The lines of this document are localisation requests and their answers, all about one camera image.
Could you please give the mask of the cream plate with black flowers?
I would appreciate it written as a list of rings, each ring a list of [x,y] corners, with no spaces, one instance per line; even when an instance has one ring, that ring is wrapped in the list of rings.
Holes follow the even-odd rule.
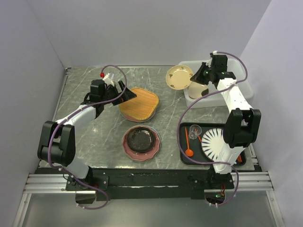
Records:
[[[192,99],[199,99],[209,93],[207,85],[202,85],[196,82],[192,82],[187,88],[188,96]]]

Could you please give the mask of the woven orange bamboo tray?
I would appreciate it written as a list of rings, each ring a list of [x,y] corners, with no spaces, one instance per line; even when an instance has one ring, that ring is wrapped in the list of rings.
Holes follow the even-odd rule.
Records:
[[[147,106],[157,108],[160,100],[155,93],[139,87],[132,88],[131,91],[136,93],[137,97],[121,103],[119,106]]]

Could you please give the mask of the cream plate with red marks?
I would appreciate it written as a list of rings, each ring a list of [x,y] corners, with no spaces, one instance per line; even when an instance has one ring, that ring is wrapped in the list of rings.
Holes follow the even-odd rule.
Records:
[[[193,71],[186,65],[176,65],[168,70],[165,80],[168,87],[183,90],[190,86]]]

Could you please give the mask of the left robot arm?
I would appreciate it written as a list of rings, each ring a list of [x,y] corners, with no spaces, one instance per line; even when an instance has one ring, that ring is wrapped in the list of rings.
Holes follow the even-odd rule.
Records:
[[[94,186],[92,168],[76,157],[76,130],[92,122],[104,111],[108,103],[119,105],[136,98],[123,81],[96,79],[80,106],[66,117],[43,124],[37,156],[54,168],[63,168],[77,178],[77,185],[84,190]]]

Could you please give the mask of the orange utensil under arm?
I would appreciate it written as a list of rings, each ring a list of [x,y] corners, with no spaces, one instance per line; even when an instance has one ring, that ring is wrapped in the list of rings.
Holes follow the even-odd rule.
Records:
[[[241,158],[241,155],[239,155],[239,156],[238,156],[238,158],[237,158],[236,162],[237,162],[237,163],[242,163],[242,158]]]

